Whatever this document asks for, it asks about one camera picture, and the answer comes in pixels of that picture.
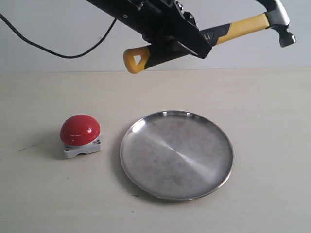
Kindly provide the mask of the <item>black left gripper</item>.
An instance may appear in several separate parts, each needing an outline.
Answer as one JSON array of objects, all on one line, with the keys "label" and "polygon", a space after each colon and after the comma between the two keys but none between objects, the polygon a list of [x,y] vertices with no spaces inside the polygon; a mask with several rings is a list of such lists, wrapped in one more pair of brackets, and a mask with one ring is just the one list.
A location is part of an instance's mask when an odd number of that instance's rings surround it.
[{"label": "black left gripper", "polygon": [[176,0],[90,0],[89,3],[141,34],[151,44],[173,42],[173,51],[204,59],[211,45],[183,15]]}]

